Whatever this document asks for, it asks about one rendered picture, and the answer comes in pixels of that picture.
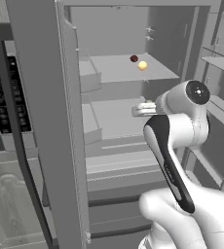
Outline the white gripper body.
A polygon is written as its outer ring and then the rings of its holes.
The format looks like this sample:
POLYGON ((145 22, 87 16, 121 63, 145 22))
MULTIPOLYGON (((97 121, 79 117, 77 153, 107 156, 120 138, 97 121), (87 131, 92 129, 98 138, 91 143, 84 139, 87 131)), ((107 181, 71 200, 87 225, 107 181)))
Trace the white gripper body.
POLYGON ((131 108, 134 117, 149 117, 156 114, 156 105, 154 102, 139 103, 131 108))

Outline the grey fridge shelf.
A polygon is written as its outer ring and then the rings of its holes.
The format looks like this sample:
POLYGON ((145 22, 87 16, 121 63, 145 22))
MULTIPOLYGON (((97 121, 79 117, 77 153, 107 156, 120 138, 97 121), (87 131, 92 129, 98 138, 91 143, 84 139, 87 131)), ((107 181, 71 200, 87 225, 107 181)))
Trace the grey fridge shelf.
POLYGON ((145 98, 91 101, 94 112, 101 128, 102 139, 132 137, 142 134, 147 117, 134 117, 131 108, 144 103, 145 98))
POLYGON ((147 63, 147 68, 139 70, 129 54, 92 56, 95 69, 101 74, 101 82, 116 83, 130 81, 149 81, 178 79, 178 76, 148 53, 139 54, 140 61, 147 63))

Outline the grey fridge drawer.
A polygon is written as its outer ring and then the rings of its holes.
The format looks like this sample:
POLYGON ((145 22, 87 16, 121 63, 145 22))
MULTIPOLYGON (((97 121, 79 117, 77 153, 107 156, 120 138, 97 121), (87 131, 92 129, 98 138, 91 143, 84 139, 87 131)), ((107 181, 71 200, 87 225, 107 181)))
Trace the grey fridge drawer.
POLYGON ((151 151, 88 158, 86 165, 90 192, 164 181, 151 151))

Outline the grey fridge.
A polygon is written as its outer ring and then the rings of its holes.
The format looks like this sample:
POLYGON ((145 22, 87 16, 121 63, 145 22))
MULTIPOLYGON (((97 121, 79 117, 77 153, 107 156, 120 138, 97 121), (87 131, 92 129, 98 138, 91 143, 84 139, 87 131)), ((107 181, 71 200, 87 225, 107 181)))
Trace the grey fridge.
MULTIPOLYGON (((148 53, 178 79, 101 83, 87 92, 91 101, 155 99, 183 80, 200 79, 203 45, 211 42, 222 0, 77 0, 70 8, 78 46, 90 56, 148 53)), ((88 158, 149 151, 143 134, 102 139, 88 146, 88 158)), ((163 182, 95 191, 109 195, 137 195, 163 182)))

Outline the grey door bin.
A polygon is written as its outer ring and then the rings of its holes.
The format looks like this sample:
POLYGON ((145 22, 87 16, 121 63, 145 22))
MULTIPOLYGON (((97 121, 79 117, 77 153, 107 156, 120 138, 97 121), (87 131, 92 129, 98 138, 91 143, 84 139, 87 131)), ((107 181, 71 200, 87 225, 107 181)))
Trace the grey door bin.
POLYGON ((101 140, 101 128, 99 127, 94 108, 87 95, 82 96, 82 113, 85 144, 91 145, 92 143, 99 142, 101 140))
POLYGON ((97 70, 93 59, 87 50, 79 50, 79 73, 81 92, 89 92, 100 89, 101 73, 97 70))

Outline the grey door shelf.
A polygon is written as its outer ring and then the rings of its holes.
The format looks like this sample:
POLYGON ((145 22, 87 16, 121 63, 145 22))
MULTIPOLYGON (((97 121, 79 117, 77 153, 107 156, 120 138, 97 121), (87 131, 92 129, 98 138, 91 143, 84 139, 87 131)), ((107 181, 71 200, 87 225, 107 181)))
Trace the grey door shelf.
POLYGON ((224 100, 216 95, 210 97, 210 101, 207 105, 207 110, 218 121, 224 124, 224 100))
POLYGON ((201 59, 224 71, 224 53, 203 47, 201 59))

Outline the grey freezer drawer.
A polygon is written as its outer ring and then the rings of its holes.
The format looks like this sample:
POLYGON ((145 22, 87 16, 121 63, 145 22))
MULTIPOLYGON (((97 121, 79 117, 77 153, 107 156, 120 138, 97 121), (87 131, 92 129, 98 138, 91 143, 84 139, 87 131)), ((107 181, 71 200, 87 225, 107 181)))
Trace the grey freezer drawer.
POLYGON ((150 230, 138 200, 139 195, 89 193, 92 242, 88 249, 137 249, 150 230))

